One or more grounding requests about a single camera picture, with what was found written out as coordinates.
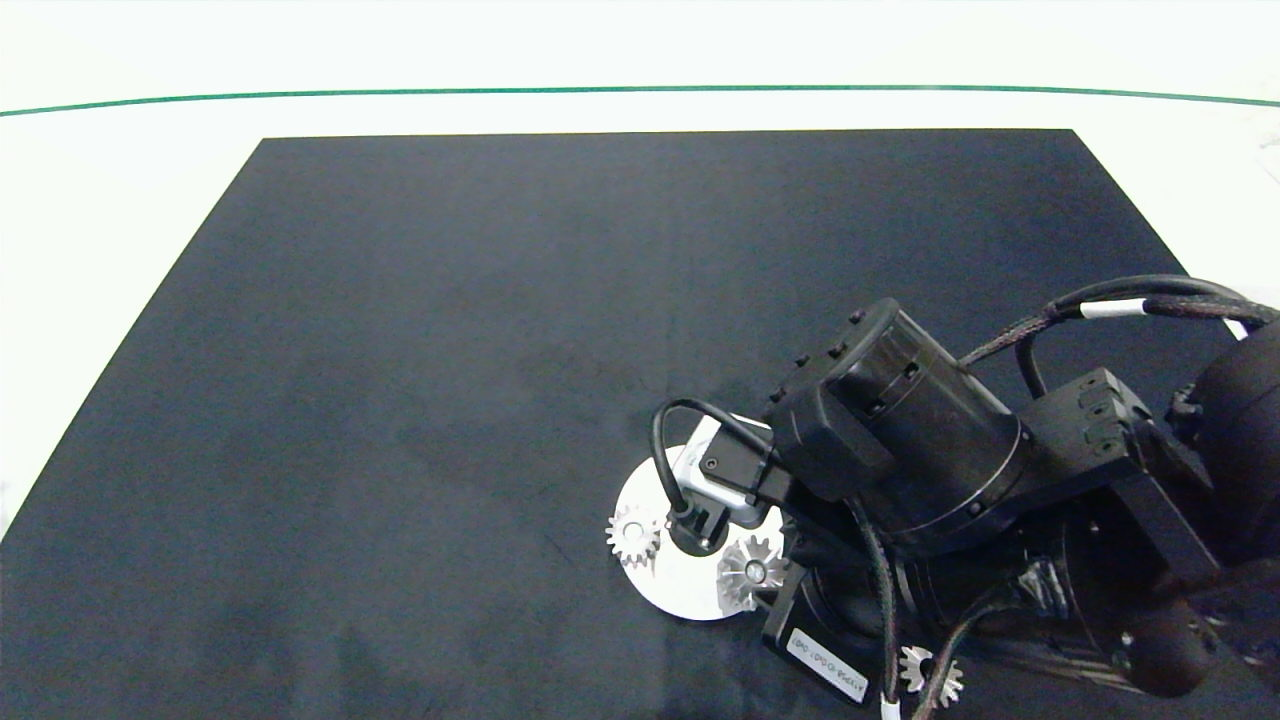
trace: black tabletop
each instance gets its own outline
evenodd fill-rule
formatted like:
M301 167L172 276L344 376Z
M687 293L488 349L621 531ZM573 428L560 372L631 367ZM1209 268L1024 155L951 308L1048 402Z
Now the black tabletop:
M0 715L858 716L760 615L631 589L603 529L649 413L758 413L886 295L959 355L1140 272L1179 266L1066 131L264 141L0 546ZM1229 342L1082 323L1042 365L1164 407ZM1231 659L1181 701L965 679L950 717L1275 714Z

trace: white circular plate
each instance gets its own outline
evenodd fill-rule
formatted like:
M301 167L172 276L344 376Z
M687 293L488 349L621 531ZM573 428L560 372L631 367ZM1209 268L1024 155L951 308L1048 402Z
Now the white circular plate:
M667 448L667 459L672 466L677 465L681 451L684 446ZM636 566L623 565L622 570L645 600L659 610L686 620L723 620L741 612L722 603L719 591L716 588L719 560L726 548L751 536L759 541L768 541L771 547L782 547L782 514L777 507L771 507L764 523L754 530L730 523L728 537L718 551L707 557L686 555L676 547L667 532L667 512L671 510L671 503L658 480L658 470L652 457L645 459L622 486L614 515L623 507L637 507L641 518L655 519L662 528L662 537L658 552L649 562Z

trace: metal gear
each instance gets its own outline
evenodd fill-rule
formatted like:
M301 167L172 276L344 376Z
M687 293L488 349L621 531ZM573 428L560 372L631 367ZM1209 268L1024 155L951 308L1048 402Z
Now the metal gear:
M906 683L906 692L918 693L924 689L924 684L928 680L924 675L924 661L932 660L933 653L924 650L923 647L904 647L902 657L899 661L902 666L902 682ZM956 667L955 661L951 661L951 667L947 670L947 679L942 682L942 696L938 702L942 707L951 707L952 702L960 702L960 691L964 689L964 683L960 682L964 678L964 671Z
M608 536L604 542L613 546L613 555L622 565L639 568L658 552L662 523L637 506L622 506L609 518L604 534Z
M782 551L769 550L769 539L762 542L755 536L726 548L717 569L721 603L732 610L755 610L755 593L781 588L786 579Z

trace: gear teeth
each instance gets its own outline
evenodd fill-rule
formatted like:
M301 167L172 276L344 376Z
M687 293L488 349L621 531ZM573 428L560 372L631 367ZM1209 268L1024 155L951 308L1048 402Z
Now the gear teeth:
M636 530L628 529L635 525ZM637 506L620 507L604 528L605 543L623 568L640 568L658 552L660 524Z
M899 659L899 665L902 667L902 682L906 683L906 692L918 693L924 689L928 679L924 676L922 665L925 660L932 659L933 653L923 647L902 647L902 657ZM960 678L964 678L964 670L956 667L952 660L951 667L947 671L947 679L942 683L942 694L938 697L942 707L951 707L952 702L960 702L960 691L964 689L964 683L960 682Z
M756 564L760 580L748 575L748 568ZM755 593L782 587L786 578L786 560L776 551L769 551L769 539L762 542L755 536L735 542L724 550L719 561L719 578L716 587L721 593L722 606L739 610L755 610Z

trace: white label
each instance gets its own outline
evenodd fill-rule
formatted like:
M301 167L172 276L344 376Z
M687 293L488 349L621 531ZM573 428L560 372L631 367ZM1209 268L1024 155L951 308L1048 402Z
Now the white label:
M791 630L791 637L787 639L787 652L854 698L854 702L861 702L863 697L867 696L867 678L836 657L833 652L818 644L818 641L806 635L800 628Z

